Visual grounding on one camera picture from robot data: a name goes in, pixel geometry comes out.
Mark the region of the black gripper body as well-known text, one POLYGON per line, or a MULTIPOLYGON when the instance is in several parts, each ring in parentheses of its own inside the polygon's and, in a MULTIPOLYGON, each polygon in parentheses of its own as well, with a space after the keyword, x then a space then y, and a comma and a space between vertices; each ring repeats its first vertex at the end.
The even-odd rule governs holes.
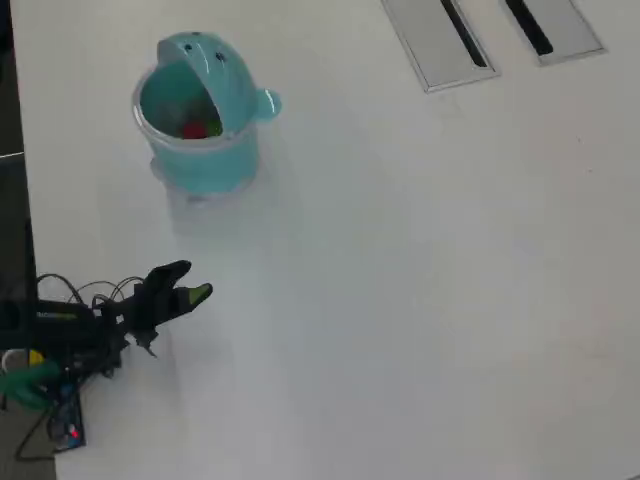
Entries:
POLYGON ((138 287, 131 296, 117 303, 117 316, 121 317, 117 331, 122 335, 142 335, 171 321, 174 318, 172 295, 172 287, 157 290, 138 287))

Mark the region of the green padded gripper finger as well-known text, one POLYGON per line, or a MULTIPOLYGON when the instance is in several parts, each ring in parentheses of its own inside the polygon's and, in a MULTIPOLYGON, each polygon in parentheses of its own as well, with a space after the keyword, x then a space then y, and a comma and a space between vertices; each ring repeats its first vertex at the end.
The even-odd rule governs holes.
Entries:
POLYGON ((193 312, 212 294, 212 285, 205 283, 197 287, 176 287, 169 296, 169 315, 183 316, 193 312))

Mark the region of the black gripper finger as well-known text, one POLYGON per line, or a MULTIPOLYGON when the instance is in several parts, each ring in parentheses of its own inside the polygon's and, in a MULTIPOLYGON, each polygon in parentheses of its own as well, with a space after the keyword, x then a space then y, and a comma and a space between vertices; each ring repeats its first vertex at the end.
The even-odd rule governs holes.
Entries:
POLYGON ((153 268, 142 282, 142 295, 147 299, 168 296, 176 283, 191 269, 188 260, 178 260, 153 268))

